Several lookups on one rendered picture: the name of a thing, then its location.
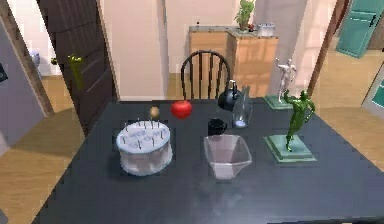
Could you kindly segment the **red apple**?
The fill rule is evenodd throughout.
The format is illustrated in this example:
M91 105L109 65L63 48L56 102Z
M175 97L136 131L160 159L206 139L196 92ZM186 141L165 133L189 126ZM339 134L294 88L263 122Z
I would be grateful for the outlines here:
M171 105L171 113L179 118L187 118L192 112L192 104L189 101L176 101Z

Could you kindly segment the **black mug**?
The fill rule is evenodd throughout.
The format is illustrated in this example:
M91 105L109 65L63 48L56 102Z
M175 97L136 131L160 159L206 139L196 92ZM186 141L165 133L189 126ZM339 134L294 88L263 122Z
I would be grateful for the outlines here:
M227 129L227 124L218 118L212 118L208 122L208 135L221 135Z

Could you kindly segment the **black spindle chair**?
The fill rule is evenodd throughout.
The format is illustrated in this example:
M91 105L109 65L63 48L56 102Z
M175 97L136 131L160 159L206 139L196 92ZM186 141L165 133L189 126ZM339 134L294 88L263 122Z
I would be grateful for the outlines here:
M192 52L182 63L180 81L184 99L217 99L229 87L230 66L213 50Z

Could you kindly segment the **black kettle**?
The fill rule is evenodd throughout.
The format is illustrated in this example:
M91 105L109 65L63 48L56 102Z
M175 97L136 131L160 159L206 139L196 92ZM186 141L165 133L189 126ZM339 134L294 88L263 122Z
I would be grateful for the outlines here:
M232 111L236 100L240 97L241 92L237 88L237 82L230 80L230 88L225 89L218 98L218 106L226 111Z

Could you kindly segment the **clear glass bottle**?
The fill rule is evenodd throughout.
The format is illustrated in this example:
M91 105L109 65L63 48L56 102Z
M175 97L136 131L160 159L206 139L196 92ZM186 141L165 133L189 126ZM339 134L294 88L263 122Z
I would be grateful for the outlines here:
M250 87L242 87L241 94L233 108L232 124L235 128L246 128L252 114L252 100L249 97Z

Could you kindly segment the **clear glass square bowl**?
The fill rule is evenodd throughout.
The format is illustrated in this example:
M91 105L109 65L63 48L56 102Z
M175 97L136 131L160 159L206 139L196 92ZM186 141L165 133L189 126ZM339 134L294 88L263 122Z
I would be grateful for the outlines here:
M214 135L203 139L207 162L217 179L232 179L253 162L246 141L239 135Z

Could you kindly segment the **white cake with candles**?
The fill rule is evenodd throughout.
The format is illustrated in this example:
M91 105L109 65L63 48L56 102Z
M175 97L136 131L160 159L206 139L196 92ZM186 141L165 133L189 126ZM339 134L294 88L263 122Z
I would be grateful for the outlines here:
M124 127L116 138L120 164L135 176L160 172L172 161L170 128L153 120L137 121Z

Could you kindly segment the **wooden counter cabinet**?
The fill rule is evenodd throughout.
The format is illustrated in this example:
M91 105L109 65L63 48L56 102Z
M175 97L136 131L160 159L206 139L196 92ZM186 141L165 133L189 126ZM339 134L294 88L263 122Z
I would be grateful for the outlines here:
M190 52L213 50L228 61L239 86L249 85L251 97L264 97L270 86L279 39L241 32L235 26L190 26Z

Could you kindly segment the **dark grey table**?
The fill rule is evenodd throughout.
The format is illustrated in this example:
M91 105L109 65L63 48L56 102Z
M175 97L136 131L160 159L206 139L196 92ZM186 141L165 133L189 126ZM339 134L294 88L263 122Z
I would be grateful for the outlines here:
M109 105L32 224L299 224L340 223L384 217L384 173L319 117L300 138L314 161L280 164L264 139L283 134L291 117L253 102L249 127L238 130L253 157L234 179L211 172L202 139L211 118L230 122L216 102L193 104L185 120L159 102L160 118L172 130L172 163L157 175L135 177L120 167L117 133L144 119L150 103Z

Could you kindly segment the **green figure statue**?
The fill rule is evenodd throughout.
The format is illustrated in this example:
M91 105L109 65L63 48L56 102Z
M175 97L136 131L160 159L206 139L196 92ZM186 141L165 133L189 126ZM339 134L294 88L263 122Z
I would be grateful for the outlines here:
M305 90L299 97L286 91L283 98L293 109L287 134L267 136L264 140L278 163L313 162L316 158L296 133L314 114L315 104Z

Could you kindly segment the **grey metal pot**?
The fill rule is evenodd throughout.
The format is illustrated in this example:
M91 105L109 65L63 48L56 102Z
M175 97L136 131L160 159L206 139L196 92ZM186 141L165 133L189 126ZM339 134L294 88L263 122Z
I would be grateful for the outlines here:
M272 37L275 34L274 23L260 23L257 25L257 35L259 37Z

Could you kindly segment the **dark brown room door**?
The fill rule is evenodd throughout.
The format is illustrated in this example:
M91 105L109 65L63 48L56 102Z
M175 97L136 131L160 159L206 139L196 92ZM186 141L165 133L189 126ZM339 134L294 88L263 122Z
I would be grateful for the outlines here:
M116 99L97 0L37 0L80 125L89 134Z

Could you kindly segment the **grey room door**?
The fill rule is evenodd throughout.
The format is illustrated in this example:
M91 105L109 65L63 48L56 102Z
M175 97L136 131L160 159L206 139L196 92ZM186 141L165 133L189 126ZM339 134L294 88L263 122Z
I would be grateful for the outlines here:
M0 18L1 70L8 79L0 82L0 156L44 117Z

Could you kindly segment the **framed teal picture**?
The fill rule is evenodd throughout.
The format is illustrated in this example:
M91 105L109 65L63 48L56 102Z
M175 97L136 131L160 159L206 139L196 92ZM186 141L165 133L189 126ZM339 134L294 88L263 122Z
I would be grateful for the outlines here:
M384 119L384 61L366 93L362 107L376 117Z

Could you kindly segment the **teal room door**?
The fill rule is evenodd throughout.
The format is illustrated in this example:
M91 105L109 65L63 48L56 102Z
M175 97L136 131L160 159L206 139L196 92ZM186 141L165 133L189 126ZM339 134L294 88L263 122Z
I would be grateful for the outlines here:
M384 11L384 0L351 0L348 13L339 31L336 51L354 58L361 58L368 47L375 26ZM373 15L375 24L369 27Z

